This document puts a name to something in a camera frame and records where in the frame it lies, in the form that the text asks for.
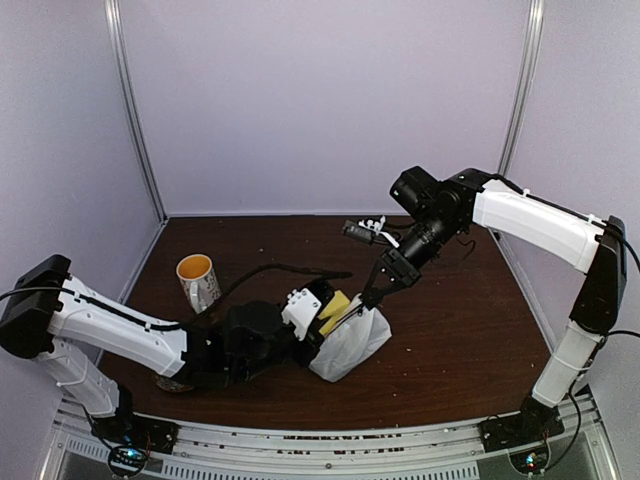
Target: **mug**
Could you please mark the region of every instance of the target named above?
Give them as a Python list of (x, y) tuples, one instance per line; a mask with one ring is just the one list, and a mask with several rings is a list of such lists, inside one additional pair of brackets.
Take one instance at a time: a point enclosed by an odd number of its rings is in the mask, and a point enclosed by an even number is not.
[(182, 289), (196, 313), (207, 309), (220, 297), (220, 285), (213, 271), (213, 262), (196, 253), (183, 258), (176, 267)]

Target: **yellow sponge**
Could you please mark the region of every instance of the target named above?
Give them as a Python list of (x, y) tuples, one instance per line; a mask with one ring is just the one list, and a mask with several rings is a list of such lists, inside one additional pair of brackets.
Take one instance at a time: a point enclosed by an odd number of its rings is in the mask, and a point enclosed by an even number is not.
[(342, 293), (342, 290), (337, 290), (329, 304), (324, 307), (324, 310), (318, 315), (320, 320), (328, 319), (322, 328), (320, 328), (320, 334), (322, 336), (326, 336), (331, 332), (334, 325), (342, 318), (342, 314), (350, 304), (351, 300)]

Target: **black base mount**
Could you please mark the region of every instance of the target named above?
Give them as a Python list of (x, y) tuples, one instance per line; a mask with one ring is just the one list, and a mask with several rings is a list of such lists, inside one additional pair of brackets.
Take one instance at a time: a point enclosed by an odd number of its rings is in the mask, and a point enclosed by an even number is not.
[(545, 435), (553, 437), (564, 433), (564, 425), (560, 420), (558, 409), (554, 415), (539, 429), (523, 428), (525, 416), (516, 413), (508, 417), (495, 417), (480, 422), (478, 430), (484, 451), (495, 452), (506, 448), (515, 448), (543, 440)]

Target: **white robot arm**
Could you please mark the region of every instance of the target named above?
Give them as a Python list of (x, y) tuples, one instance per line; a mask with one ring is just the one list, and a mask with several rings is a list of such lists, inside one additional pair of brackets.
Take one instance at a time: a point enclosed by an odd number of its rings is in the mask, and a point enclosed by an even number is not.
[[(626, 283), (624, 224), (615, 217), (603, 221), (576, 214), (474, 169), (437, 181), (414, 167), (403, 172), (390, 193), (414, 220), (404, 237), (385, 232), (384, 217), (347, 222), (344, 228), (357, 240), (371, 244), (380, 237), (388, 244), (354, 301), (360, 312), (375, 308), (385, 295), (412, 287), (420, 269), (472, 223), (515, 235), (586, 274), (566, 334), (521, 412), (480, 425), (484, 438), (491, 439), (487, 450), (536, 441), (542, 432), (557, 431), (561, 425), (554, 424), (555, 407), (617, 319)], [(129, 358), (181, 384), (220, 388), (248, 381), (288, 357), (309, 365), (341, 324), (334, 317), (335, 326), (327, 327), (329, 317), (323, 312), (338, 292), (324, 280), (294, 290), (284, 309), (250, 302), (231, 307), (223, 322), (204, 329), (113, 302), (72, 277), (69, 264), (54, 255), (18, 281), (0, 320), (0, 345), (42, 364), (85, 406), (101, 436), (121, 441), (137, 429), (145, 433), (131, 443), (146, 445), (152, 436), (152, 450), (171, 450), (173, 444), (166, 438), (175, 439), (175, 425), (149, 425), (133, 415), (130, 393), (106, 378), (73, 340)], [(386, 286), (376, 286), (379, 274), (387, 277)], [(354, 311), (349, 309), (345, 318)]]
[[(485, 442), (487, 450), (537, 441), (547, 430), (553, 434), (561, 428), (553, 423), (554, 407), (593, 360), (617, 319), (626, 285), (622, 221), (572, 212), (498, 175), (475, 169), (437, 181), (414, 167), (403, 172), (390, 193), (415, 222), (376, 263), (362, 294), (368, 308), (385, 295), (413, 286), (420, 269), (472, 223), (537, 245), (586, 274), (566, 333), (523, 402), (521, 413), (480, 425), (483, 438), (490, 439)], [(372, 243), (379, 231), (379, 225), (364, 222), (347, 222), (344, 229), (346, 235), (366, 243)], [(388, 277), (385, 286), (375, 286), (380, 273)]]

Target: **mug handle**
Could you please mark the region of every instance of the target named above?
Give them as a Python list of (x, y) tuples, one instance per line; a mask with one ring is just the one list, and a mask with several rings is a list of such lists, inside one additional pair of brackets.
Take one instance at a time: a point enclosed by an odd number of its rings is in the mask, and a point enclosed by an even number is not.
[(196, 313), (200, 313), (200, 299), (198, 298), (198, 282), (191, 282), (189, 285), (189, 301), (191, 302), (191, 308)]

